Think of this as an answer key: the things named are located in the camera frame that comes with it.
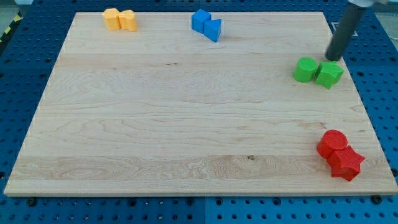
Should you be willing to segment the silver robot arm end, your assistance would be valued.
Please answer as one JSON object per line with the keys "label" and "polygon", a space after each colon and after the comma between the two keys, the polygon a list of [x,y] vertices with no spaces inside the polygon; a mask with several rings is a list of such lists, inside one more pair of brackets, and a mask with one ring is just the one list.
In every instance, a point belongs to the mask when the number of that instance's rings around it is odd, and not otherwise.
{"label": "silver robot arm end", "polygon": [[388,4],[389,0],[348,0],[348,2],[359,7],[371,7],[375,3]]}

